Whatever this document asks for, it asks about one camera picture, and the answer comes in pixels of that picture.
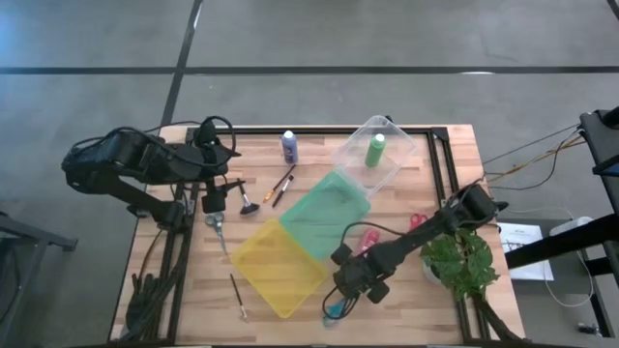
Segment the gray floor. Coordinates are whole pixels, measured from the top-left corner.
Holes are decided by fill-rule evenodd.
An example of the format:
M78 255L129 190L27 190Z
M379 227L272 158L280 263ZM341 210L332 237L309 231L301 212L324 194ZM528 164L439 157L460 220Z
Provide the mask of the gray floor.
M0 0L0 66L174 66L191 6L192 0ZM206 0L188 65L619 65L617 33L619 20L605 0ZM51 249L46 256L17 333L20 346L105 341L135 219L112 198L68 188L60 162L79 139L123 125L156 126L171 80L0 75L0 210L80 240L73 254ZM577 123L581 112L616 106L617 90L616 74L186 76L173 121L220 114L236 125L359 124L382 113L401 124L470 123L487 160ZM529 160L559 140L486 170ZM542 187L493 193L516 210L559 206L600 217L610 206L592 165L586 147L573 148ZM536 164L500 184L536 183L549 166ZM613 286L607 281L604 290L616 292ZM517 297L536 341L616 344L574 332L575 322L593 320L588 305L562 308L547 294ZM616 294L609 297L616 307Z

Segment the yellow plastic tray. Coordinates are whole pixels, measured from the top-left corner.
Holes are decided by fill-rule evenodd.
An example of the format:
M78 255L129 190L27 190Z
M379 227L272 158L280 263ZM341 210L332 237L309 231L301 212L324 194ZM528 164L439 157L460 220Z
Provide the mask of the yellow plastic tray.
M289 317L328 275L276 219L264 222L230 259L280 318Z

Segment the flower pot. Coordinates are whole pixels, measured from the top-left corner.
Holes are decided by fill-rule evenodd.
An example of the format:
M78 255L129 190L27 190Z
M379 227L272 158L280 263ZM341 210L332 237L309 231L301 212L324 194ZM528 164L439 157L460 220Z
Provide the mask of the flower pot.
M441 279L438 277L438 272L433 267L429 267L425 262L422 262L422 269L424 270L424 276L426 276L429 282L436 285L441 285Z

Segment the teal object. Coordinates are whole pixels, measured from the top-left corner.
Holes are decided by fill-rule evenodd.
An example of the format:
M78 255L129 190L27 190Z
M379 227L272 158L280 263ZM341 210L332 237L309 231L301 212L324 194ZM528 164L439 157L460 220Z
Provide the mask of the teal object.
M331 315L332 317L339 317L339 315L341 314L341 312L344 310L344 304L346 303L346 299L341 299L339 300L339 302L337 302L336 304L333 305L328 305L327 306L327 312L329 313L329 315ZM322 325L329 329L332 328L333 326L335 326L338 323L338 320L334 320L329 318L328 316L324 315L324 313L322 314Z
M385 135L379 133L371 138L369 141L368 153L366 154L366 165L370 168L378 165L380 157L385 150Z
M344 228L370 208L356 188L330 172L280 217L280 223L309 255L325 260L339 247Z

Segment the blue bottle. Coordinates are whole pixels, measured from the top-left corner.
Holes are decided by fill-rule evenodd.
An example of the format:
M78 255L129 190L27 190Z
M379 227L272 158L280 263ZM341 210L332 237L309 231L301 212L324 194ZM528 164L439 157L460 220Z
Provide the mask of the blue bottle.
M297 153L297 137L290 130L287 130L281 138L281 147L283 148L283 159L288 164L294 164L299 160Z

